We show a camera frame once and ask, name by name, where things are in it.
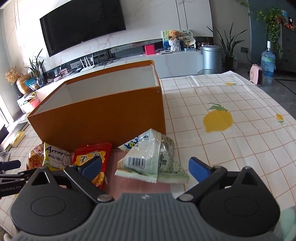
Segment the red Mimi fries packet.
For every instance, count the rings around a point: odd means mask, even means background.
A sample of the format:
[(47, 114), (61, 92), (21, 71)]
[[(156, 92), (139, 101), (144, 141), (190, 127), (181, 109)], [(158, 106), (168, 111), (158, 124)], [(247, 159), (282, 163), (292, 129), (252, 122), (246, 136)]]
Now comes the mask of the red Mimi fries packet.
[(35, 169), (43, 166), (44, 161), (44, 144), (39, 144), (29, 153), (28, 161), (26, 164), (27, 170)]

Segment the white green snack packet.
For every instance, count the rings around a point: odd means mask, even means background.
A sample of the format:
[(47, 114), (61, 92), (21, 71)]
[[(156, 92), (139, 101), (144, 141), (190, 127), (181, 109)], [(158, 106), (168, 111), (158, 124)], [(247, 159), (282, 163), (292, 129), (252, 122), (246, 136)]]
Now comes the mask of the white green snack packet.
[(117, 163), (116, 176), (149, 183), (189, 181), (189, 175), (173, 157), (174, 141), (152, 128), (118, 148), (126, 155)]

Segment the red yellow snack packet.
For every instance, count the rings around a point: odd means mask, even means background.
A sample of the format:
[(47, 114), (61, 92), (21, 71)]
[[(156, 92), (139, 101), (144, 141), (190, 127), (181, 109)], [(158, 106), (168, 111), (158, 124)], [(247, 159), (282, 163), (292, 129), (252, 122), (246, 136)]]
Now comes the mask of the red yellow snack packet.
[(76, 149), (72, 164), (78, 166), (78, 172), (99, 189), (107, 185), (107, 166), (112, 143), (88, 145)]

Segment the yellow America chips packet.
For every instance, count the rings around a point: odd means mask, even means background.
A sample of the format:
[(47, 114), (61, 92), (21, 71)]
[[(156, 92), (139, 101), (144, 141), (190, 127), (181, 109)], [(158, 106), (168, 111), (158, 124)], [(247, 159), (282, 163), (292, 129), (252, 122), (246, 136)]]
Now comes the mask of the yellow America chips packet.
[(60, 171), (71, 164), (70, 153), (48, 143), (44, 143), (43, 166), (51, 171)]

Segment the yellow duck tissue pack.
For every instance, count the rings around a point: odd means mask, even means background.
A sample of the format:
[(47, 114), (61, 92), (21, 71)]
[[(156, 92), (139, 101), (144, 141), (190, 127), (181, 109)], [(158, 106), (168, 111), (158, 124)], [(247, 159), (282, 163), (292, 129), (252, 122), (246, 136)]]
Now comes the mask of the yellow duck tissue pack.
[(20, 142), (25, 138), (26, 134), (24, 131), (19, 131), (16, 136), (15, 139), (11, 142), (11, 147), (12, 148), (16, 148)]

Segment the lemon print checked tablecloth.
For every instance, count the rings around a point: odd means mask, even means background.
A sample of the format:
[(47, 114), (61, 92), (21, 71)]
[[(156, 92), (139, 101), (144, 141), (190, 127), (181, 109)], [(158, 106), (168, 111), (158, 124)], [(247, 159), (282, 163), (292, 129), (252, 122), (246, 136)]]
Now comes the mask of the lemon print checked tablecloth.
[(162, 79), (168, 134), (181, 158), (198, 148), (210, 165), (250, 164), (295, 229), (295, 119), (267, 93), (233, 72)]

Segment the orange cardboard box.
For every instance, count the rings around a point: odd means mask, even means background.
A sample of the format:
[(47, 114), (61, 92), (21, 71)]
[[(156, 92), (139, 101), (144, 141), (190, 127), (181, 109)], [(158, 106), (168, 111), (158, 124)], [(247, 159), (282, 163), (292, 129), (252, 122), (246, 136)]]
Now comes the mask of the orange cardboard box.
[(166, 133), (162, 89), (153, 62), (67, 80), (28, 120), (43, 142), (69, 152), (105, 142), (119, 146), (151, 128)]

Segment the white storage box pink front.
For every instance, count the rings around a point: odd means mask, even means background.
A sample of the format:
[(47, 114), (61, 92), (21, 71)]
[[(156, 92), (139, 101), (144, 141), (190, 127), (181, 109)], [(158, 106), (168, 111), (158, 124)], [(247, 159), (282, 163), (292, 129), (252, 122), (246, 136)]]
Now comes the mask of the white storage box pink front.
[(40, 101), (35, 91), (25, 94), (22, 98), (18, 99), (16, 102), (23, 113), (32, 112), (40, 104)]

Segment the golden round vase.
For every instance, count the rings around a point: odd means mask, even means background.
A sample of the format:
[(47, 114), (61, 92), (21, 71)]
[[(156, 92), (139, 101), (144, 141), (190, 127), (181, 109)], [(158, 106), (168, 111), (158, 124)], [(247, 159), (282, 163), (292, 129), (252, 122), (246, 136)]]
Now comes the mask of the golden round vase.
[(26, 81), (30, 80), (30, 75), (26, 74), (26, 75), (22, 75), (20, 76), (17, 81), (16, 81), (16, 85), (19, 89), (19, 91), (25, 95), (31, 92), (31, 89), (26, 85)]

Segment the dried yellow flower bunch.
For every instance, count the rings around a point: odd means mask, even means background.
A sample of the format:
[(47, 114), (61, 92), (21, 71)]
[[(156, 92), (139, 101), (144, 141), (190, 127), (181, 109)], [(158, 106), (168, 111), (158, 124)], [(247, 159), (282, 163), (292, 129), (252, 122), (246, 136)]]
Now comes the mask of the dried yellow flower bunch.
[(21, 75), (17, 72), (16, 67), (10, 68), (5, 73), (6, 80), (11, 84), (14, 84), (20, 78), (20, 76)]

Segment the white wifi router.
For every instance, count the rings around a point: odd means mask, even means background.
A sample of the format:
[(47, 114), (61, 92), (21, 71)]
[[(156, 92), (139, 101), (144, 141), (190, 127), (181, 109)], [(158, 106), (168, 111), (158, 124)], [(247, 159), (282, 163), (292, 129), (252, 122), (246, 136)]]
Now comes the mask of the white wifi router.
[(81, 72), (85, 72), (87, 70), (93, 69), (95, 67), (94, 61), (92, 58), (84, 57), (83, 59), (79, 59), (82, 65)]

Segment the pink small heater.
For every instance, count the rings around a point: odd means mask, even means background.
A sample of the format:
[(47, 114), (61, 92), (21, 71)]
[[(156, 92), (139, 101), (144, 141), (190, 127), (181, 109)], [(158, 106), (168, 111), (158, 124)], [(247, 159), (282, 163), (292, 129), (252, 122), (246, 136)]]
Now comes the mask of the pink small heater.
[(249, 73), (250, 81), (255, 85), (263, 84), (263, 70), (257, 64), (253, 64)]

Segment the green plant in glass vase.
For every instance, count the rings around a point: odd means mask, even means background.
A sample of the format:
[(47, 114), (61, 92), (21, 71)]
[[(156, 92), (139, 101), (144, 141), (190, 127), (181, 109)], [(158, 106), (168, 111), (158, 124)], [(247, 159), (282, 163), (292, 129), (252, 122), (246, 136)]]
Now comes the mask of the green plant in glass vase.
[(42, 52), (42, 49), (40, 50), (40, 52), (37, 54), (37, 56), (35, 56), (34, 59), (29, 59), (29, 66), (25, 66), (26, 69), (29, 69), (32, 73), (32, 77), (36, 80), (36, 83), (39, 87), (43, 87), (45, 86), (45, 81), (43, 78), (43, 63), (44, 60), (40, 61), (39, 60), (39, 56)]

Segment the white marble tv console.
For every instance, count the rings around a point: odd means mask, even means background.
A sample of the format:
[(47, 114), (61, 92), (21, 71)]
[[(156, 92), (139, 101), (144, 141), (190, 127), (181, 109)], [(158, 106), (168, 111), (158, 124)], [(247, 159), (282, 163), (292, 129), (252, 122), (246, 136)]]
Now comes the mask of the white marble tv console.
[(131, 57), (120, 58), (119, 60), (107, 65), (96, 65), (94, 68), (71, 74), (50, 83), (36, 91), (36, 96), (39, 101), (43, 101), (49, 94), (57, 89), (67, 80), (77, 77), (85, 77), (88, 74), (106, 70), (109, 68), (121, 68), (121, 66), (136, 68), (142, 62), (153, 62), (156, 73), (160, 79), (187, 75), (196, 75), (203, 69), (203, 55), (200, 50), (197, 51), (180, 51), (171, 54), (154, 54), (154, 55), (136, 55)]

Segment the silver pedal trash bin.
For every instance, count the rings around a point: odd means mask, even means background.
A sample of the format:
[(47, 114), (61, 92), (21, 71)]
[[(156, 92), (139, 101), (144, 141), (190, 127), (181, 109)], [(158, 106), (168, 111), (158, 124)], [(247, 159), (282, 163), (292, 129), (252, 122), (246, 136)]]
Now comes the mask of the silver pedal trash bin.
[(201, 49), (203, 56), (204, 74), (220, 74), (222, 73), (222, 48), (216, 45), (204, 45)]

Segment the blue water bottle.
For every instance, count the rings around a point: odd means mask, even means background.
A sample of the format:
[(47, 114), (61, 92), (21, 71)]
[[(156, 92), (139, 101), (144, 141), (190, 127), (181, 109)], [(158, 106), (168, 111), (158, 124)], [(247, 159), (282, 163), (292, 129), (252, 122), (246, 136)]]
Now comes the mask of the blue water bottle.
[(261, 54), (261, 68), (263, 70), (264, 84), (272, 83), (275, 70), (276, 57), (271, 49), (271, 41), (267, 41), (267, 49)]

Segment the tall potted plant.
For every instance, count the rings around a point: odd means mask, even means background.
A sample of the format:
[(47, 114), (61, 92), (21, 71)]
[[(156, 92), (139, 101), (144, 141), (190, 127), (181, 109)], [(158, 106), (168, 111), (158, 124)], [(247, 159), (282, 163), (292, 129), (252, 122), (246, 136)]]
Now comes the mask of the tall potted plant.
[(244, 32), (247, 31), (247, 29), (245, 29), (237, 34), (233, 34), (232, 33), (233, 24), (234, 23), (231, 24), (231, 27), (230, 27), (230, 30), (228, 33), (226, 33), (226, 31), (224, 31), (224, 35), (222, 35), (215, 26), (213, 26), (212, 29), (207, 27), (207, 29), (210, 30), (212, 32), (212, 34), (218, 38), (219, 43), (220, 43), (220, 47), (222, 48), (222, 50), (225, 54), (225, 60), (224, 60), (225, 71), (232, 71), (233, 70), (234, 48), (238, 44), (244, 42), (244, 40), (238, 40), (237, 38), (240, 35), (242, 35)]

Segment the red box on console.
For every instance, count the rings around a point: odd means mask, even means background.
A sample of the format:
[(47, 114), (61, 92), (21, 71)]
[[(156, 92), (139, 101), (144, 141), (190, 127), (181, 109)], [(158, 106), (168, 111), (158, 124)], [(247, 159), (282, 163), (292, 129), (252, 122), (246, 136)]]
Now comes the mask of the red box on console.
[(145, 45), (144, 48), (145, 48), (146, 55), (153, 55), (156, 53), (154, 44)]

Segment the teddy bear in white wrap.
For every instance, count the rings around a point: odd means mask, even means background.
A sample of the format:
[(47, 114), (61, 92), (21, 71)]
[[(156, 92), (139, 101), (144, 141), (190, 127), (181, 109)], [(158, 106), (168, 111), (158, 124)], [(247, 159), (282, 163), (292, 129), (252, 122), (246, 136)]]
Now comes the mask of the teddy bear in white wrap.
[(179, 52), (181, 50), (180, 40), (182, 40), (183, 37), (184, 34), (177, 30), (169, 31), (169, 45), (172, 52)]

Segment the dark cabinet with ornaments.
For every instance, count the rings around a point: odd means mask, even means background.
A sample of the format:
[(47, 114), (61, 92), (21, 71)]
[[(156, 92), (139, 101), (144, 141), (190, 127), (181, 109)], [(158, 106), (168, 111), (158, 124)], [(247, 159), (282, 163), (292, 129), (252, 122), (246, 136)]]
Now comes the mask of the dark cabinet with ornaments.
[(279, 69), (295, 74), (295, 23), (292, 19), (281, 19), (281, 61)]

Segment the hanging ivy plant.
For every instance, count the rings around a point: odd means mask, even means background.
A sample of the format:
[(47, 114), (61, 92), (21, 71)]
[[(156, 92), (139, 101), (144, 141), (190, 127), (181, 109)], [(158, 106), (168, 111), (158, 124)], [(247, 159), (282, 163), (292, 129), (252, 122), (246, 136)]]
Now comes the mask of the hanging ivy plant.
[(251, 32), (251, 61), (261, 58), (261, 53), (271, 42), (271, 49), (278, 59), (282, 57), (280, 44), (282, 5), (281, 1), (238, 1), (248, 9)]

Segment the black wall television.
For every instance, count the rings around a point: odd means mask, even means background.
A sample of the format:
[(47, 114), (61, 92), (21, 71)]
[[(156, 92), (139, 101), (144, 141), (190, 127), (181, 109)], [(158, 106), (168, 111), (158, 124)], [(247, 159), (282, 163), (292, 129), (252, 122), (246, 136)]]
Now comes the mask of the black wall television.
[(49, 56), (126, 29), (120, 1), (69, 1), (40, 18)]

